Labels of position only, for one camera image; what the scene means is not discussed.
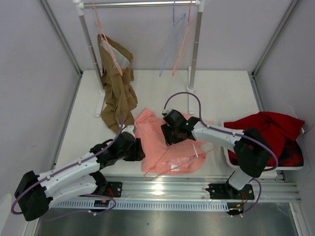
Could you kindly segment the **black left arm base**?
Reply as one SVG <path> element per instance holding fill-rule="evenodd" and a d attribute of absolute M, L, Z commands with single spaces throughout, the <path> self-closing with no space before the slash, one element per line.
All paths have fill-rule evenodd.
<path fill-rule="evenodd" d="M 123 190 L 123 183 L 117 181 L 108 181 L 102 173 L 93 175 L 96 183 L 94 194 L 107 196 L 111 198 L 120 198 Z"/>

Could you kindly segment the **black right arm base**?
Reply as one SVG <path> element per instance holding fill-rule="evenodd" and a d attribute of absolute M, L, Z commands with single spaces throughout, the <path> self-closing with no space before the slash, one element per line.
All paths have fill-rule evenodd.
<path fill-rule="evenodd" d="M 227 214 L 231 217 L 242 218 L 248 200 L 255 199 L 253 188 L 247 183 L 243 189 L 237 190 L 228 183 L 229 179 L 225 183 L 209 183 L 205 190 L 209 193 L 211 200 L 233 200 L 227 203 Z"/>

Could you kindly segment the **pink skirt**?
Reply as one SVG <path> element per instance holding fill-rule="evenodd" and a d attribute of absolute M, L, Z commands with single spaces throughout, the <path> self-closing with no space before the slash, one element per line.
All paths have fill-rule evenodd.
<path fill-rule="evenodd" d="M 162 118 L 158 118 L 156 114 L 148 108 L 145 108 L 135 120 L 135 135 L 137 138 L 141 139 L 145 157 L 150 155 L 150 153 L 159 154 L 169 147 L 166 145 L 165 138 L 161 130 L 161 126 L 163 124 L 165 124 L 165 121 Z"/>

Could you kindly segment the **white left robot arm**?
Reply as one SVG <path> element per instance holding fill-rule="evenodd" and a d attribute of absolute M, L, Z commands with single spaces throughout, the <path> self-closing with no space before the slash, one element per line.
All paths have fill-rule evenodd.
<path fill-rule="evenodd" d="M 95 195 L 120 197 L 101 170 L 117 161 L 141 161 L 145 157 L 141 139 L 122 132 L 114 139 L 92 147 L 86 154 L 63 168 L 36 174 L 25 173 L 14 193 L 12 214 L 23 215 L 26 221 L 43 216 L 52 206 L 74 197 Z"/>

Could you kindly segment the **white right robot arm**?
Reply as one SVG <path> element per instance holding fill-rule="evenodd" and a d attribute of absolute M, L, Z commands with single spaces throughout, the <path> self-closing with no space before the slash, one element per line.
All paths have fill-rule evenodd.
<path fill-rule="evenodd" d="M 205 123 L 197 117 L 186 119 L 177 110 L 163 113 L 166 124 L 161 126 L 166 144 L 174 145 L 185 140 L 203 141 L 223 147 L 237 157 L 239 167 L 225 184 L 225 194 L 237 198 L 245 185 L 266 170 L 273 151 L 258 130 L 229 129 Z"/>

